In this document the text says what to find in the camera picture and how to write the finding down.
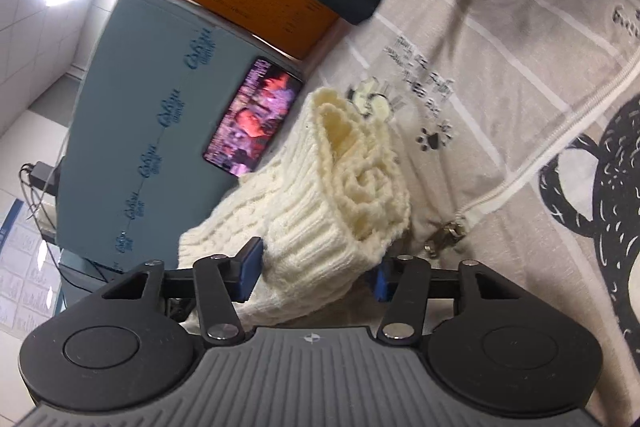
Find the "cream knitted sweater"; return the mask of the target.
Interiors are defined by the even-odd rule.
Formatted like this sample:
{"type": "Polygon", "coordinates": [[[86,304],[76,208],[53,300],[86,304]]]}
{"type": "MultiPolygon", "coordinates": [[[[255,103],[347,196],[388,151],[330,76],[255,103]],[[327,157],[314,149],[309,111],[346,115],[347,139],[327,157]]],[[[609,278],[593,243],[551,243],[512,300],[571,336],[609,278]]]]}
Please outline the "cream knitted sweater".
{"type": "Polygon", "coordinates": [[[241,323],[271,326],[344,297],[408,229],[410,196],[390,130],[367,120],[337,91],[305,98],[266,165],[244,174],[197,227],[179,239],[180,268],[264,242],[262,275],[241,323]]]}

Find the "metal zipper pull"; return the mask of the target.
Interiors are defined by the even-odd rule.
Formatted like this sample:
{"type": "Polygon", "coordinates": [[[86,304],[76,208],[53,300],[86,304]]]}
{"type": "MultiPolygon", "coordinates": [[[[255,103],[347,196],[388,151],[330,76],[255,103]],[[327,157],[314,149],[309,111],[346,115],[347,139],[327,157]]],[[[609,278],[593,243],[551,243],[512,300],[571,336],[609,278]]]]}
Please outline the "metal zipper pull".
{"type": "Polygon", "coordinates": [[[430,259],[436,259],[446,249],[460,243],[468,233],[468,226],[463,217],[454,218],[428,236],[423,243],[424,253],[430,259]]]}

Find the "black power adapter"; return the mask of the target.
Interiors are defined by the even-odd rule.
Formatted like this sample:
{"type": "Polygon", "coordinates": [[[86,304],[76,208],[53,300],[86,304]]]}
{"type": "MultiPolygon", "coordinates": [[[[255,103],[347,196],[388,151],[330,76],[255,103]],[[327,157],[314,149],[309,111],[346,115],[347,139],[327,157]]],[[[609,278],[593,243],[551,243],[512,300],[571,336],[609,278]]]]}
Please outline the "black power adapter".
{"type": "Polygon", "coordinates": [[[60,166],[52,167],[43,161],[37,161],[35,164],[26,162],[21,165],[18,179],[20,179],[22,187],[33,188],[43,194],[56,196],[60,186],[60,174],[60,166]]]}

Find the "grey-blue cardboard box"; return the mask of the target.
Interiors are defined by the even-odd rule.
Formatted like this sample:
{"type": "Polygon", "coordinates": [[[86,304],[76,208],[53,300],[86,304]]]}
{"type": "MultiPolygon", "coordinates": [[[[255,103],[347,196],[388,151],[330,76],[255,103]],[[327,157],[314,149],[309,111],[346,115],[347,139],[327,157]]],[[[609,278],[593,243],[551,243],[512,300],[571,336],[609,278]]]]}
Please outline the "grey-blue cardboard box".
{"type": "Polygon", "coordinates": [[[282,53],[184,0],[118,0],[93,53],[56,196],[58,246],[125,272],[178,263],[180,236],[239,176],[203,159],[257,57],[282,53]]]}

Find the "cartoon print bed sheet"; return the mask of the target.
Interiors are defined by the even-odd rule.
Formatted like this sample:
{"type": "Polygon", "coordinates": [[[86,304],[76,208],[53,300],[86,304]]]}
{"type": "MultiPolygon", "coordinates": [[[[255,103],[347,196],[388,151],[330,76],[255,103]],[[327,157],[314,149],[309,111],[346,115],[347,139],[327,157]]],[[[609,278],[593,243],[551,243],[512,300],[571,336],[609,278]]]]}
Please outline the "cartoon print bed sheet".
{"type": "MultiPolygon", "coordinates": [[[[590,412],[638,421],[639,0],[383,0],[317,67],[260,167],[321,88],[390,130],[410,221],[385,255],[475,260],[573,317],[603,351],[590,412]],[[457,217],[465,238],[427,257],[457,217]]],[[[284,324],[378,326],[364,274],[284,324]]]]}

